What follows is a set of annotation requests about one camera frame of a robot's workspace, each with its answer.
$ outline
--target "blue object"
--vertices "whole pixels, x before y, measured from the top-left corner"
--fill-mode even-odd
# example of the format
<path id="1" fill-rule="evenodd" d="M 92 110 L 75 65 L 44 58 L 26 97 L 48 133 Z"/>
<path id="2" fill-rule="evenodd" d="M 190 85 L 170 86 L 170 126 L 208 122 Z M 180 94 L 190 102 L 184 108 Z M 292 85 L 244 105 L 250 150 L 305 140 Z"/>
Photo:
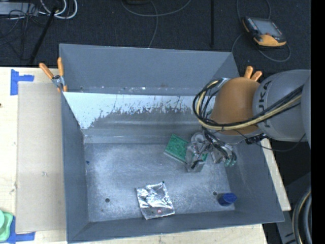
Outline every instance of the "blue object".
<path id="1" fill-rule="evenodd" d="M 18 94 L 18 82 L 19 81 L 33 81 L 33 75 L 19 76 L 19 72 L 11 69 L 11 82 L 10 82 L 10 95 Z"/>
<path id="2" fill-rule="evenodd" d="M 222 194 L 218 202 L 222 206 L 229 206 L 230 204 L 234 203 L 237 200 L 237 196 L 234 193 L 225 193 Z"/>
<path id="3" fill-rule="evenodd" d="M 10 243 L 15 244 L 17 241 L 31 241 L 35 238 L 35 232 L 16 234 L 16 217 L 14 216 L 10 225 L 10 235 L 9 238 L 0 243 Z"/>

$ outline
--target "crumpled foil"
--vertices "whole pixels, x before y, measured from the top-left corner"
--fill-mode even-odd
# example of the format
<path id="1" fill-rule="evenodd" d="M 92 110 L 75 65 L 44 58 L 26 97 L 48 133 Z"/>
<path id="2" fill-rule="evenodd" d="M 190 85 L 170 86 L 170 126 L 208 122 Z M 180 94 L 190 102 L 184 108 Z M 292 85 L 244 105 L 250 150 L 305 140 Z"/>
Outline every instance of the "crumpled foil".
<path id="1" fill-rule="evenodd" d="M 137 196 L 140 210 L 146 220 L 175 214 L 164 182 L 137 188 Z"/>

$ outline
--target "bin floor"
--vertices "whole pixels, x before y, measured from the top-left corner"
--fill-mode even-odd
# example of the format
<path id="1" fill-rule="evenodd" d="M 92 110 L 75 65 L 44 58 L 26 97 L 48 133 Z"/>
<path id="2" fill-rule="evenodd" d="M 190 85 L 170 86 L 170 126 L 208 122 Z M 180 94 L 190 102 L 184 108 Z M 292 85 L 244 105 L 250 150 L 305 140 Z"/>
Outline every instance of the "bin floor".
<path id="1" fill-rule="evenodd" d="M 223 163 L 208 157 L 201 172 L 164 154 L 166 144 L 85 144 L 88 214 L 91 222 L 142 217 L 136 188 L 164 181 L 175 214 L 234 210 L 219 205 L 229 192 Z"/>

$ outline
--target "blue cap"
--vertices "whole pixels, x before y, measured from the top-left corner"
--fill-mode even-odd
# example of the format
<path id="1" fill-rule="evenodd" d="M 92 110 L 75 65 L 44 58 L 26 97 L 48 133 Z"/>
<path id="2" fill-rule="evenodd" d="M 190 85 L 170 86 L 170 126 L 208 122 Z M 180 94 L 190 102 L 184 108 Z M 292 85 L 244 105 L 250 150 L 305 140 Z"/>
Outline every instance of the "blue cap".
<path id="1" fill-rule="evenodd" d="M 225 193 L 220 196 L 218 202 L 222 206 L 228 206 L 237 200 L 237 196 L 234 193 Z"/>

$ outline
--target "metal rod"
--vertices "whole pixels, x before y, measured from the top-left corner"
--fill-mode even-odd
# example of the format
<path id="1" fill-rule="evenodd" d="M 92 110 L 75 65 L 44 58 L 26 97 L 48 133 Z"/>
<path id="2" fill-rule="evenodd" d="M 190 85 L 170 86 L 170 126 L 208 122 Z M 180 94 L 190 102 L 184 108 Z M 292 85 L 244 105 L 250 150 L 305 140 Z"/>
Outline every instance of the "metal rod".
<path id="1" fill-rule="evenodd" d="M 35 57 L 36 57 L 36 55 L 37 55 L 37 53 L 38 53 L 38 51 L 39 51 L 39 49 L 40 49 L 40 47 L 41 47 L 41 45 L 43 43 L 44 37 L 45 37 L 45 35 L 47 33 L 47 30 L 50 27 L 50 24 L 51 24 L 51 22 L 52 22 L 52 20 L 54 18 L 54 14 L 57 11 L 57 9 L 59 8 L 60 1 L 61 0 L 56 0 L 55 1 L 55 4 L 54 4 L 54 6 L 52 8 L 50 17 L 47 20 L 47 22 L 45 24 L 45 27 L 44 27 L 44 29 L 43 29 L 43 31 L 41 33 L 41 36 L 39 37 L 39 39 L 38 39 L 38 41 L 37 41 L 37 43 L 36 43 L 36 45 L 34 47 L 34 50 L 31 53 L 30 60 L 29 60 L 29 65 L 33 65 L 33 63 L 34 63 Z"/>

